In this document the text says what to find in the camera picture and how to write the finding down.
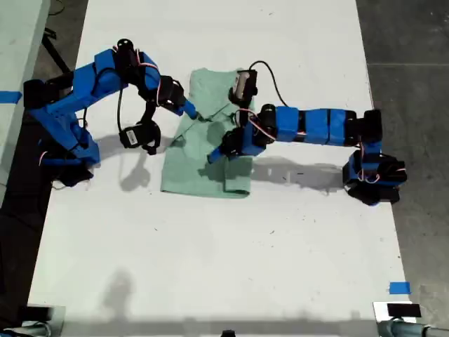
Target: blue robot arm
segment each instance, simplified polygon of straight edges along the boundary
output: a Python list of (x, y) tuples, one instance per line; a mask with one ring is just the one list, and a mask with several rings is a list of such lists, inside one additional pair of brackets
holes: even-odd
[(405, 164), (382, 153), (382, 120), (379, 110), (356, 113), (341, 109), (299, 110), (264, 105), (259, 114), (248, 110), (254, 93), (254, 70), (242, 71), (230, 100), (240, 109), (237, 127), (228, 131), (222, 144), (208, 155), (209, 163), (220, 157), (257, 156), (274, 141), (358, 147), (343, 167), (343, 183), (349, 195), (365, 204), (399, 200), (398, 187), (407, 180)]
[[(121, 92), (129, 84), (138, 88), (146, 108), (136, 125), (122, 129), (119, 118)], [(62, 91), (70, 87), (73, 87), (72, 91), (62, 95)], [(117, 124), (124, 147), (142, 146), (148, 154), (156, 153), (161, 132), (152, 117), (158, 106), (179, 116), (184, 112), (192, 119), (197, 116), (195, 106), (184, 97), (180, 83), (161, 75), (156, 63), (134, 49), (127, 39), (120, 40), (113, 49), (97, 54), (94, 62), (73, 72), (45, 83), (41, 80), (24, 83), (25, 108), (51, 137), (41, 143), (40, 162), (47, 166), (64, 166), (63, 172), (69, 176), (63, 181), (66, 185), (75, 185), (86, 176), (91, 178), (87, 169), (100, 162), (98, 145), (86, 129), (86, 113), (92, 104), (117, 91), (120, 91)], [(75, 114), (80, 110), (84, 110), (82, 126)]]

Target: blue tape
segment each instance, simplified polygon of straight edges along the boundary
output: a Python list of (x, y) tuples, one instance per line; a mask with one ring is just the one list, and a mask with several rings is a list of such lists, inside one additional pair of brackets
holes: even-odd
[(410, 295), (410, 282), (390, 282), (390, 295)]
[(0, 103), (17, 104), (22, 97), (19, 91), (0, 91)]

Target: green towel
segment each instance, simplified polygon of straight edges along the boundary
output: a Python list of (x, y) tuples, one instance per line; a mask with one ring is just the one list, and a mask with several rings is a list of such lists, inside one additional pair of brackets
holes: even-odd
[(253, 160), (226, 157), (213, 164), (207, 155), (220, 145), (226, 131), (236, 127), (231, 115), (238, 107), (228, 99), (237, 72), (212, 72), (199, 69), (190, 76), (189, 100), (200, 118), (186, 114), (176, 136), (166, 150), (161, 191), (202, 197), (242, 198), (250, 192)]

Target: gray floor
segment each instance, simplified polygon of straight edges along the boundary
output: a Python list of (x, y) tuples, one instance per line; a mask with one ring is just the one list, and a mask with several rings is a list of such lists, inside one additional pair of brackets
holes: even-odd
[[(63, 2), (65, 11), (49, 17), (47, 27), (58, 33), (55, 46), (73, 69), (87, 0)], [(423, 322), (449, 328), (449, 266), (445, 263), (449, 257), (449, 207), (445, 207), (449, 204), (445, 199), (449, 188), (449, 95), (445, 90), (449, 1), (357, 0), (357, 4), (373, 100), (383, 110), (384, 151), (405, 160), (409, 174), (402, 200), (394, 205), (394, 217), (406, 278), (412, 283), (411, 298), (422, 304)], [(53, 10), (58, 6), (54, 1)], [(41, 48), (35, 77), (59, 74)], [(33, 266), (33, 249), (30, 258), (18, 263)]]

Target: white table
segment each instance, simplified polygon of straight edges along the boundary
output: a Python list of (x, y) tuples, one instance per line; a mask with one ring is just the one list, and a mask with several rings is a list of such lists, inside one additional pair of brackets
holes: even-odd
[[(122, 37), (186, 92), (194, 69), (262, 59), (293, 106), (372, 107), (354, 0), (91, 0), (77, 65)], [(256, 108), (279, 103), (258, 70)], [(117, 98), (88, 111), (94, 179), (48, 206), (29, 302), (65, 306), (65, 336), (376, 336), (372, 302), (407, 300), (388, 294), (404, 280), (390, 205), (324, 190), (353, 149), (270, 145), (255, 164), (272, 175), (257, 173), (245, 199), (162, 193), (163, 154), (121, 148)], [(122, 124), (144, 106), (127, 89)], [(155, 120), (167, 137), (179, 123)]]
[[(32, 78), (50, 0), (0, 0), (0, 91), (23, 93)], [(23, 99), (0, 104), (0, 207), (23, 115)]]

